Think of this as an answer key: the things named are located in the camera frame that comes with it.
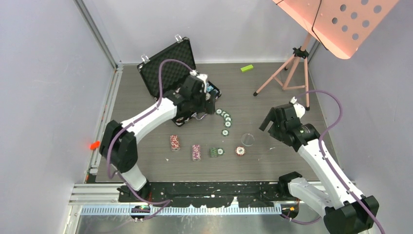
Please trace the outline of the clear dealer button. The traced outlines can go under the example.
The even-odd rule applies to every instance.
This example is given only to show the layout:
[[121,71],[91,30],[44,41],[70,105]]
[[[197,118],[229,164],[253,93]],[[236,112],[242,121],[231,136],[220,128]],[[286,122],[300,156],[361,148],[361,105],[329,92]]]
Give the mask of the clear dealer button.
[[249,146],[252,146],[254,144],[255,138],[252,134],[245,133],[241,137],[241,142],[244,146],[249,147]]

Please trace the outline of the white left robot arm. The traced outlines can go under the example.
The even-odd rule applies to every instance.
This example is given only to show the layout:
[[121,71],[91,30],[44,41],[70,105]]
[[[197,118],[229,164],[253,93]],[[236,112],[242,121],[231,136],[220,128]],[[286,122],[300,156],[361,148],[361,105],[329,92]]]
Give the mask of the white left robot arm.
[[99,153],[131,186],[131,196],[136,201],[143,202],[150,194],[147,178],[137,165],[139,142],[168,120],[185,121],[193,113],[214,113],[216,96],[212,94],[207,98],[207,86],[206,74],[191,72],[177,91],[165,92],[145,111],[121,123],[112,120],[106,125]]

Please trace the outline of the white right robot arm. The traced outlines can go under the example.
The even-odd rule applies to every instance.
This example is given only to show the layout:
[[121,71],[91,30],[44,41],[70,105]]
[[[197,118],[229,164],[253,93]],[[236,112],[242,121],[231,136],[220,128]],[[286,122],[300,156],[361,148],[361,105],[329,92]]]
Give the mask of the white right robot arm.
[[284,200],[298,198],[323,219],[331,234],[358,234],[371,229],[379,209],[374,196],[365,196],[344,174],[324,147],[312,124],[302,124],[305,108],[288,103],[272,107],[259,129],[292,147],[311,167],[324,190],[311,185],[300,173],[279,177],[278,194]]

